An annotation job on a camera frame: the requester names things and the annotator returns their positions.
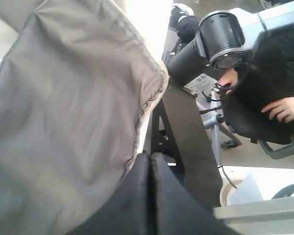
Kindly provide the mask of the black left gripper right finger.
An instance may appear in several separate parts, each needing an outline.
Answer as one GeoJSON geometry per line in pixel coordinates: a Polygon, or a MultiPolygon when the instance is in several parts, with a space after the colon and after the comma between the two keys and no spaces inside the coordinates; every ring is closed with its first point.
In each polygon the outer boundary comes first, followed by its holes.
{"type": "Polygon", "coordinates": [[[163,155],[150,157],[150,196],[155,235],[237,235],[180,184],[163,155]]]}

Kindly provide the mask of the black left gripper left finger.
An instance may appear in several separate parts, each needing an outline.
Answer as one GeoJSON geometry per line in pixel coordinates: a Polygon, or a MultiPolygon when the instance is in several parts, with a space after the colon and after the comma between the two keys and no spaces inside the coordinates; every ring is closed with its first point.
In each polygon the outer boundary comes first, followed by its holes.
{"type": "Polygon", "coordinates": [[[150,235],[149,155],[140,154],[109,200],[70,235],[150,235]]]}

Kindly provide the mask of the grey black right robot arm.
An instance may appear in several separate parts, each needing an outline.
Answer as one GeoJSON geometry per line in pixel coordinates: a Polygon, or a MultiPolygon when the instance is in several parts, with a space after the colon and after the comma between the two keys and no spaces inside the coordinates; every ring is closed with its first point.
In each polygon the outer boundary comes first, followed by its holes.
{"type": "Polygon", "coordinates": [[[294,28],[294,1],[250,13],[241,8],[204,16],[194,39],[167,63],[172,81],[185,86],[201,74],[221,71],[251,60],[263,40],[294,28]]]}

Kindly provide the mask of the person's bare hand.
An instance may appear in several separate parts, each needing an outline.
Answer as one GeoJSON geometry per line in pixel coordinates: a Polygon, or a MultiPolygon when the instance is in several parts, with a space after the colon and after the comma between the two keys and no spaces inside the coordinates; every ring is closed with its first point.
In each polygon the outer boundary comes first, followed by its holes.
{"type": "Polygon", "coordinates": [[[269,119],[277,118],[279,122],[289,123],[294,120],[294,97],[286,97],[265,106],[262,113],[269,112],[269,119]]]}

